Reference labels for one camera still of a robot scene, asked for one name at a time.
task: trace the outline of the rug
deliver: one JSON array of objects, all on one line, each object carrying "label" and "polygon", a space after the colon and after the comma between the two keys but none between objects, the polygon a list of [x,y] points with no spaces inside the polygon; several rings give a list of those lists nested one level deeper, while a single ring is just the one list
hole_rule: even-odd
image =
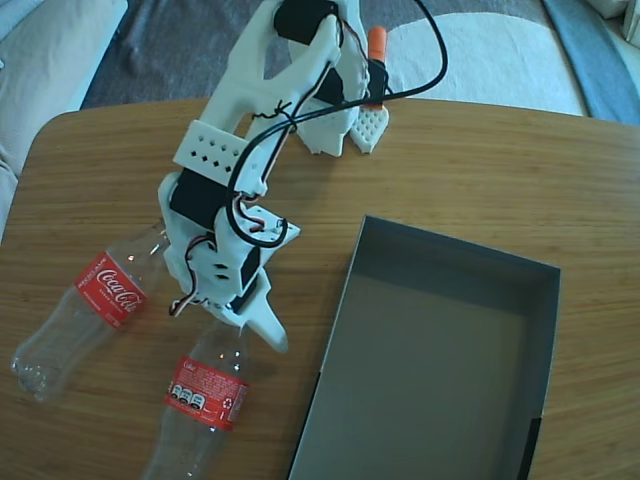
[{"label": "rug", "polygon": [[544,0],[592,117],[640,125],[640,96],[602,17],[583,0]]},{"label": "rug", "polygon": [[[83,108],[209,97],[226,59],[261,0],[129,0]],[[495,12],[547,24],[540,0],[426,0],[434,15]],[[412,0],[361,0],[365,28],[388,30],[422,18]],[[267,75],[289,62],[284,42],[267,58]]]},{"label": "rug", "polygon": [[640,48],[628,43],[622,34],[622,17],[612,18],[606,22],[607,30],[618,53],[622,57],[636,92],[640,95]]},{"label": "rug", "polygon": [[[447,41],[449,72],[421,98],[587,113],[580,87],[551,29],[494,13],[458,13],[437,20]],[[408,51],[407,45],[420,47]],[[387,58],[394,91],[434,77],[440,52],[428,22],[392,30]]]}]

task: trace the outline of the coca-cola logo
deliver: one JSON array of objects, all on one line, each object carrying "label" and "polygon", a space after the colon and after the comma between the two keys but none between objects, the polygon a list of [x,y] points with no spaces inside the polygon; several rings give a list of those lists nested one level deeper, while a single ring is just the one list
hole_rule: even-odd
[{"label": "coca-cola logo", "polygon": [[127,312],[133,312],[143,302],[136,292],[128,291],[119,281],[115,270],[102,270],[96,279],[107,289],[107,293]]}]

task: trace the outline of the nutrition label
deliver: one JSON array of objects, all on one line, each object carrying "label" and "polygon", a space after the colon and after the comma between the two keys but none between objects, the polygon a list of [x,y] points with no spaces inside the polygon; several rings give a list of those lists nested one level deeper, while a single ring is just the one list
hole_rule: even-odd
[{"label": "nutrition label", "polygon": [[231,375],[182,357],[165,403],[211,427],[231,430],[248,387]]}]

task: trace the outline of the orange part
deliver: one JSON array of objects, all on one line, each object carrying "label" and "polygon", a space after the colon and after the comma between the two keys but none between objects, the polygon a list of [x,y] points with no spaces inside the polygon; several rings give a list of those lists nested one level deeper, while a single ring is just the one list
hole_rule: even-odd
[{"label": "orange part", "polygon": [[387,54],[387,31],[384,27],[369,30],[369,58],[384,63]]}]

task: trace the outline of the gray box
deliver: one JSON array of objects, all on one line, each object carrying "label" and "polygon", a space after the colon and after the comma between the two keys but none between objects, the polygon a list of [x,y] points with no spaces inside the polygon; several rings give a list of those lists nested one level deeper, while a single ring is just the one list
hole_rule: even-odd
[{"label": "gray box", "polygon": [[366,217],[290,480],[520,480],[560,270]]}]

